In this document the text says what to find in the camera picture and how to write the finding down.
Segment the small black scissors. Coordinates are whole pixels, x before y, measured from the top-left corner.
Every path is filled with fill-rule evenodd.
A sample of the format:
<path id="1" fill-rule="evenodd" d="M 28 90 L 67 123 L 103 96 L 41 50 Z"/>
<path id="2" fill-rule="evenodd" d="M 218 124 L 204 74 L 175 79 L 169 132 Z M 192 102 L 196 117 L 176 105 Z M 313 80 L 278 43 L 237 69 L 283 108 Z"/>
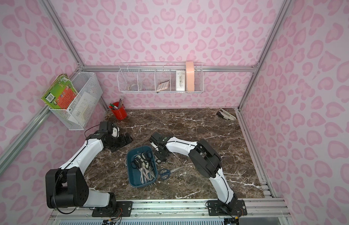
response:
<path id="1" fill-rule="evenodd" d="M 168 160 L 166 160 L 166 159 L 164 159 L 164 160 L 160 160 L 160 159 L 156 159 L 156 163 L 157 164 L 172 164 L 172 165 L 176 165 L 176 163 L 174 163 L 174 162 L 170 162 L 170 161 L 168 161 Z"/>

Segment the beige kitchen scissors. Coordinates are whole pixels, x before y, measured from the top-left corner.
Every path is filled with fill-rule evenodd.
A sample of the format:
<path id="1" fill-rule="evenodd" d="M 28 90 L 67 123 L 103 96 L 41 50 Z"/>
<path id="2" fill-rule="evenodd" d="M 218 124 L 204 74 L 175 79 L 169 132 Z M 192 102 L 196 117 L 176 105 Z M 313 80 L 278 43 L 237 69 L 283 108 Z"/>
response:
<path id="1" fill-rule="evenodd" d="M 152 181 L 155 178 L 155 173 L 153 168 L 151 167 L 151 163 L 145 160 L 141 160 L 141 167 L 144 178 L 147 181 Z"/>

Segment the black scissors long blade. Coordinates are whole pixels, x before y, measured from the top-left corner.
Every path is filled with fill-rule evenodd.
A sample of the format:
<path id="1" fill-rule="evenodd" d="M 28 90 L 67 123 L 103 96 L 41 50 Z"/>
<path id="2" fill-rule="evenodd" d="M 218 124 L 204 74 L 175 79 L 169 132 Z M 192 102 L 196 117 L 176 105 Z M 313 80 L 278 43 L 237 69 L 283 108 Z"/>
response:
<path id="1" fill-rule="evenodd" d="M 141 160 L 139 158 L 139 156 L 136 156 L 133 161 L 131 162 L 131 166 L 133 168 L 136 168 L 139 170 L 140 172 L 140 181 L 142 184 L 145 183 L 145 178 L 144 178 L 144 175 L 143 175 L 143 169 L 142 169 L 142 164 L 141 164 Z"/>

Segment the blue handled scissors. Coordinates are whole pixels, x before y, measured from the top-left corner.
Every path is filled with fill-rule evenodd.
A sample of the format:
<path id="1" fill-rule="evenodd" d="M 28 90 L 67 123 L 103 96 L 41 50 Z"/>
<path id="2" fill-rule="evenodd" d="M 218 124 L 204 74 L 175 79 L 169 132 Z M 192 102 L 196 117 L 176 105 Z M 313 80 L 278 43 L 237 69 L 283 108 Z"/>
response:
<path id="1" fill-rule="evenodd" d="M 178 167 L 178 168 L 175 168 L 175 169 L 160 169 L 159 170 L 159 178 L 162 179 L 162 180 L 167 180 L 171 174 L 173 174 L 174 172 L 178 171 L 178 170 L 181 170 L 185 168 L 185 166 L 181 166 L 181 167 Z"/>

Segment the pink handled scissors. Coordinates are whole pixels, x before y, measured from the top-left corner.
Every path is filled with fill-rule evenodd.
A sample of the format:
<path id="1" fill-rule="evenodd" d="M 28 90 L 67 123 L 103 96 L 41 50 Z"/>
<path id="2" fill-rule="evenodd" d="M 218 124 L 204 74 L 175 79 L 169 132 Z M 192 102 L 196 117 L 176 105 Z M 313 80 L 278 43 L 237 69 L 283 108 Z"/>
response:
<path id="1" fill-rule="evenodd" d="M 147 182 L 151 182 L 155 178 L 155 173 L 153 170 L 143 169 L 144 178 Z"/>

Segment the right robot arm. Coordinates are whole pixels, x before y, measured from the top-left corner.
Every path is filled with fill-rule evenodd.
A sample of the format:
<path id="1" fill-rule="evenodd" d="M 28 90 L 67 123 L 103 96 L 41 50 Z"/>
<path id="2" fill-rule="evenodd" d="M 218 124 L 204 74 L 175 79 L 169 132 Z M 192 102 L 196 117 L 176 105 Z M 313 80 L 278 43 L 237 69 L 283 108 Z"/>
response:
<path id="1" fill-rule="evenodd" d="M 220 155 L 206 140 L 190 142 L 155 132 L 150 137 L 150 143 L 154 147 L 155 156 L 160 161 L 165 161 L 170 153 L 188 156 L 198 172 L 211 181 L 218 200 L 228 209 L 234 208 L 238 197 L 224 176 Z"/>

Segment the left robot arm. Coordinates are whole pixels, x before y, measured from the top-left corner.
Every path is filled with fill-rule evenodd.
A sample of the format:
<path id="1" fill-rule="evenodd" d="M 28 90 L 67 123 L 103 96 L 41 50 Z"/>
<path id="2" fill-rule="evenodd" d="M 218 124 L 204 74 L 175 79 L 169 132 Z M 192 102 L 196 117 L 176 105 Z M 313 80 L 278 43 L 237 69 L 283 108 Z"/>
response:
<path id="1" fill-rule="evenodd" d="M 93 217 L 121 216 L 114 193 L 91 190 L 84 178 L 89 165 L 103 150 L 116 150 L 133 141 L 117 125 L 102 121 L 98 130 L 85 138 L 83 146 L 58 169 L 45 176 L 46 201 L 50 209 L 64 214 L 63 208 L 90 208 Z"/>

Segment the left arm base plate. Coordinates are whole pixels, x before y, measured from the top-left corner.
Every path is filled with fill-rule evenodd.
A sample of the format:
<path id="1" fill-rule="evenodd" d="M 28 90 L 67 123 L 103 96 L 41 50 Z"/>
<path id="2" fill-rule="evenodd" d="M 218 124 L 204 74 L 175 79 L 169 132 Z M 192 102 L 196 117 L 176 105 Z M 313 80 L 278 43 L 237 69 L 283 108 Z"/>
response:
<path id="1" fill-rule="evenodd" d="M 132 211 L 133 202 L 132 201 L 119 201 L 116 202 L 115 206 L 106 206 L 94 208 L 92 211 L 92 217 L 130 217 Z"/>

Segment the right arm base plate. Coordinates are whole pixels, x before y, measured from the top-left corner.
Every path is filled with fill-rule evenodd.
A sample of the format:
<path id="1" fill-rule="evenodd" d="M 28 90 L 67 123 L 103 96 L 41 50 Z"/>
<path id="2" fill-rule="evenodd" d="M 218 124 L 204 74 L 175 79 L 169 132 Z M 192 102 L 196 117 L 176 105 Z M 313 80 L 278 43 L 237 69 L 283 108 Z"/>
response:
<path id="1" fill-rule="evenodd" d="M 210 216 L 246 216 L 247 207 L 243 200 L 236 200 L 230 204 L 224 204 L 219 200 L 209 200 L 205 203 Z"/>

